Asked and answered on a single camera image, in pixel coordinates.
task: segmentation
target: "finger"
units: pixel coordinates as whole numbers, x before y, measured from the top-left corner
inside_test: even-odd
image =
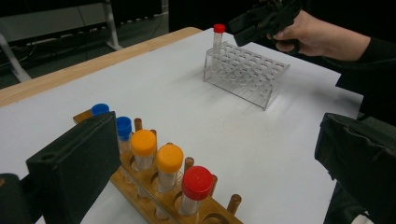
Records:
[[[294,45],[284,41],[279,41],[276,43],[276,48],[283,52],[290,52],[294,49]]]
[[[274,35],[274,39],[276,40],[287,40],[287,39],[296,39],[296,27],[294,24],[286,27],[276,35]]]

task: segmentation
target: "table edge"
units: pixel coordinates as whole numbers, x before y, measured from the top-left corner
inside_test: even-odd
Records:
[[[87,76],[116,63],[136,57],[140,54],[161,48],[177,42],[202,30],[195,27],[186,27],[172,33],[161,35],[131,47],[108,53],[84,63],[78,63],[42,77],[4,88],[0,90],[0,106],[10,105],[19,100],[31,97],[42,91],[47,91],[80,77]]]

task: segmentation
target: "red cap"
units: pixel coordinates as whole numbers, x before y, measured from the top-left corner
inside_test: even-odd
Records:
[[[215,24],[213,26],[213,30],[215,31],[215,33],[224,33],[225,25],[223,25],[223,24]]]
[[[181,188],[183,193],[192,200],[205,199],[212,190],[213,175],[202,166],[192,166],[183,175]]]

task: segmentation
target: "wooden test tube rack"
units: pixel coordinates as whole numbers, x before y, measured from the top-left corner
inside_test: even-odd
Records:
[[[91,111],[85,111],[73,117],[75,123],[79,123],[91,116]],[[135,130],[142,129],[141,119],[134,121]],[[238,224],[242,223],[234,216],[238,205],[241,203],[241,197],[234,194],[227,206],[227,209],[214,200],[211,196],[216,186],[218,178],[214,176],[214,186],[206,199],[202,201],[200,210],[192,216],[182,216],[178,213],[178,207],[181,199],[181,181],[183,174],[177,173],[176,186],[167,192],[160,193],[158,187],[158,169],[155,162],[145,171],[136,171],[133,169],[134,155],[132,152],[124,152],[120,154],[121,167],[110,178],[110,181],[116,186],[120,193],[128,200],[128,202],[139,212],[139,214],[148,223],[168,224]],[[184,172],[193,166],[194,160],[191,157],[185,159]],[[146,198],[138,196],[138,189],[147,193]],[[155,216],[157,208],[162,209],[168,216],[168,219],[158,219]]]

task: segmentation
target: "table surface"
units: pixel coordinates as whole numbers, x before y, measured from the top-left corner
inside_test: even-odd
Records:
[[[290,64],[263,111],[203,82],[212,41],[212,29],[186,28],[0,90],[0,172],[23,178],[25,161],[71,129],[76,114],[106,103],[155,129],[159,147],[172,142],[215,174],[219,203],[241,195],[244,223],[322,223],[335,183],[314,159],[319,124],[326,112],[356,118],[362,97],[335,87],[334,71],[248,44]],[[82,223],[110,222],[145,223],[111,183]]]

